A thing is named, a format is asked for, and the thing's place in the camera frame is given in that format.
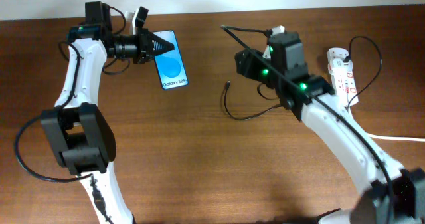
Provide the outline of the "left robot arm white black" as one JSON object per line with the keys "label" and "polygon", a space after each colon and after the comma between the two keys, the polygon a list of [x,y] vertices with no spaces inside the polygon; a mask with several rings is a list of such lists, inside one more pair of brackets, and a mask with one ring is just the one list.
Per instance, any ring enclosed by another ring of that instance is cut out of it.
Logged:
{"label": "left robot arm white black", "polygon": [[100,78],[110,57],[143,64],[174,50],[173,43],[138,28],[118,35],[100,23],[70,29],[68,70],[54,108],[41,124],[59,166],[86,190],[100,223],[135,223],[114,171],[116,140],[98,108]]}

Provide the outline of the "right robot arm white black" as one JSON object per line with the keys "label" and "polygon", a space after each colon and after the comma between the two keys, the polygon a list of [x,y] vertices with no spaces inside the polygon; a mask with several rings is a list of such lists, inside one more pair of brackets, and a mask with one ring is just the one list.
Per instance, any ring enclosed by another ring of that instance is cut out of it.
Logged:
{"label": "right robot arm white black", "polygon": [[340,107],[333,87],[309,73],[297,32],[267,41],[270,58],[246,47],[236,70],[276,91],[280,104],[315,132],[342,163],[360,194],[352,209],[336,209],[315,223],[423,223],[424,170],[408,171],[380,148]]}

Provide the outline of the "blue screen smartphone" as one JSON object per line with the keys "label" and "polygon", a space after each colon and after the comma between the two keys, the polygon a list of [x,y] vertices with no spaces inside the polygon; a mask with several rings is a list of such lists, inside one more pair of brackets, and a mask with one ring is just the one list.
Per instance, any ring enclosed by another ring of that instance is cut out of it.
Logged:
{"label": "blue screen smartphone", "polygon": [[154,34],[174,45],[172,51],[155,57],[155,64],[162,89],[171,90],[188,85],[189,80],[187,78],[175,32],[172,30],[156,31]]}

